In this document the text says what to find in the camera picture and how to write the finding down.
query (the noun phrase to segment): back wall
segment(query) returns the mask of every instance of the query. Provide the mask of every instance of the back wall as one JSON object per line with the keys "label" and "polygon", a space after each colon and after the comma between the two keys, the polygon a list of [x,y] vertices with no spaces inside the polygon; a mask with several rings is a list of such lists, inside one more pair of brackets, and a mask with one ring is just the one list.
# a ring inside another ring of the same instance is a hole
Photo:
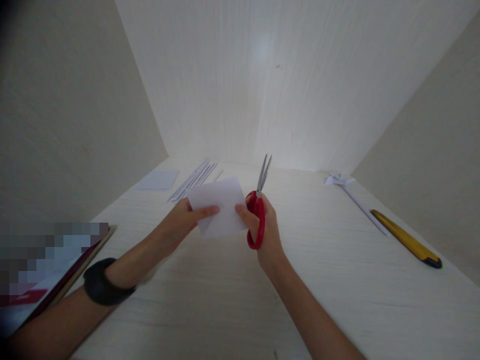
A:
{"label": "back wall", "polygon": [[168,154],[351,173],[480,0],[115,0]]}

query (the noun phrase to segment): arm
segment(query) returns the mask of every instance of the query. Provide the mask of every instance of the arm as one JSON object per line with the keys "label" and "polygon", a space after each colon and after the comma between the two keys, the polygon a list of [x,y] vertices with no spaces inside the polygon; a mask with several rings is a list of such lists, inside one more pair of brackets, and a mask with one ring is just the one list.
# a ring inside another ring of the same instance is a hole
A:
{"label": "arm", "polygon": [[[179,201],[144,240],[105,270],[107,279],[124,289],[138,285],[173,253],[198,220],[218,211],[217,206],[192,211],[188,199]],[[12,335],[10,345],[21,359],[65,359],[114,308],[91,301],[82,286]]]}
{"label": "arm", "polygon": [[[258,261],[280,295],[311,357],[313,359],[365,359],[293,269],[280,242],[275,210],[264,194],[261,197],[265,205],[265,233],[261,248],[257,250]],[[246,203],[248,204],[249,201],[250,198],[247,197]],[[259,218],[240,204],[235,209],[255,240],[259,229]]]}

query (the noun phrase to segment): wall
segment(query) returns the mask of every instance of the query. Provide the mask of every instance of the wall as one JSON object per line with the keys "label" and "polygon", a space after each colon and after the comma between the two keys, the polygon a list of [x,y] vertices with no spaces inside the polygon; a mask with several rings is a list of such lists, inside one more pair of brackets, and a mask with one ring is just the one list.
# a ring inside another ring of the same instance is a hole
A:
{"label": "wall", "polygon": [[479,0],[116,0],[170,156],[350,173]]}
{"label": "wall", "polygon": [[0,61],[0,217],[90,221],[167,157],[113,0],[24,1]]}
{"label": "wall", "polygon": [[480,286],[480,13],[353,175]]}

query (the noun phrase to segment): paper craft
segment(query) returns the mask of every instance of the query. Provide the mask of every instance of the paper craft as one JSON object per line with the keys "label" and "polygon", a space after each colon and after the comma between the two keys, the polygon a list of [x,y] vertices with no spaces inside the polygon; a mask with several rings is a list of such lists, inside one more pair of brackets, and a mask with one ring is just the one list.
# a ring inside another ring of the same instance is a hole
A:
{"label": "paper craft", "polygon": [[136,190],[168,190],[174,185],[178,171],[154,170],[135,187]]}
{"label": "paper craft", "polygon": [[370,211],[363,206],[360,201],[350,192],[347,188],[347,184],[354,182],[355,179],[353,177],[346,177],[338,172],[331,172],[330,176],[325,180],[326,185],[336,184],[343,189],[347,193],[347,195],[357,204],[357,206],[365,213],[365,215],[371,220],[372,223],[382,232],[382,234],[386,236],[390,236],[390,232],[383,226],[371,213]]}
{"label": "paper craft", "polygon": [[218,214],[198,222],[200,233],[205,239],[221,238],[247,228],[235,211],[236,204],[245,204],[237,177],[188,188],[186,195],[193,210],[212,205],[220,208]]}

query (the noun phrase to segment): person's right hand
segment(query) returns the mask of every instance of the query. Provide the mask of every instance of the person's right hand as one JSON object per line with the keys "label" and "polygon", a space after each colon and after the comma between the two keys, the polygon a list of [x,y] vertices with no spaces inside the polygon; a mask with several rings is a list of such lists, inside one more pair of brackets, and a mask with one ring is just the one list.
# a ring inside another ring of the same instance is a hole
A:
{"label": "person's right hand", "polygon": [[[282,261],[286,260],[282,243],[280,242],[279,226],[277,225],[277,214],[275,209],[270,204],[264,193],[261,198],[265,207],[265,233],[263,234],[263,242],[260,249],[257,250],[258,262],[261,268],[269,276],[270,272],[275,269]],[[247,196],[245,199],[248,205],[251,196]],[[235,210],[240,216],[242,221],[248,227],[251,233],[253,241],[257,241],[257,234],[259,232],[260,219],[253,213],[251,213],[244,205],[235,205]]]}

